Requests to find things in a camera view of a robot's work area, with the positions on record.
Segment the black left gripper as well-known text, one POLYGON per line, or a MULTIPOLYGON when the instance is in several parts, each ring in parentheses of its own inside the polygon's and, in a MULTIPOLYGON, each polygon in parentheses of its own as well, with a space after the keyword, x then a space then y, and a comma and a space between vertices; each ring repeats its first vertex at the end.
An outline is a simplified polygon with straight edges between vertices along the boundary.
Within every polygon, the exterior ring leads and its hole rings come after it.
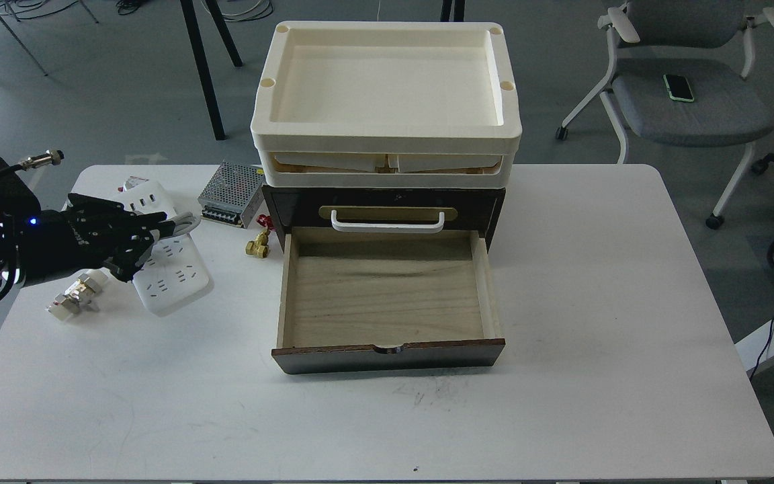
POLYGON ((0 269, 17 257, 25 286, 65 278, 78 270, 104 267, 131 282, 153 253, 159 232, 168 232, 165 212, 137 214, 121 202, 68 193, 67 209, 18 205, 4 211, 9 229, 0 236, 0 269), (137 233, 108 239, 102 233, 137 233))

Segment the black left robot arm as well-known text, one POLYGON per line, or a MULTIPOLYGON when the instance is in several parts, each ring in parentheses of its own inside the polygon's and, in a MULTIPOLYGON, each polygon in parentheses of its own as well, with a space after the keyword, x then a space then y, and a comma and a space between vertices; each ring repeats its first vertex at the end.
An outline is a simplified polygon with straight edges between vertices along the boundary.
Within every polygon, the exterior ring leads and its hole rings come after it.
POLYGON ((0 301, 25 287, 70 276, 77 270, 108 269, 121 282, 133 276, 156 242, 175 234, 165 212, 133 212, 116 201, 70 193, 61 211, 44 210, 19 171, 59 165, 52 149, 10 165, 0 157, 0 301))

